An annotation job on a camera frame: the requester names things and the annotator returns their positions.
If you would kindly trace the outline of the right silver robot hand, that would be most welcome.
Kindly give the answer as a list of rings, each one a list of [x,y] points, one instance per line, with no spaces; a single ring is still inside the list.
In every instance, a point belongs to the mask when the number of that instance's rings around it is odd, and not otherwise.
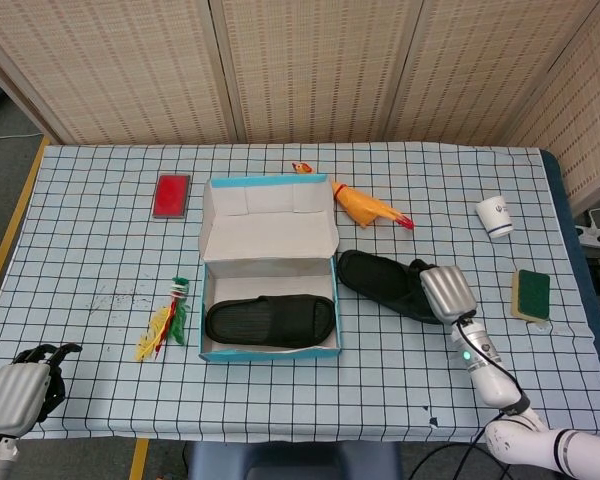
[[[409,275],[409,318],[451,325],[476,315],[477,301],[458,266],[437,266],[416,259],[409,265]]]

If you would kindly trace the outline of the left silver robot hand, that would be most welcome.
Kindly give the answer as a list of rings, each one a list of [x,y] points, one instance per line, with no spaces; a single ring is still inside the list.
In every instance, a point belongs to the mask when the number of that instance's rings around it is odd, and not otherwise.
[[[0,369],[0,436],[20,438],[66,399],[61,363],[82,347],[41,344]]]

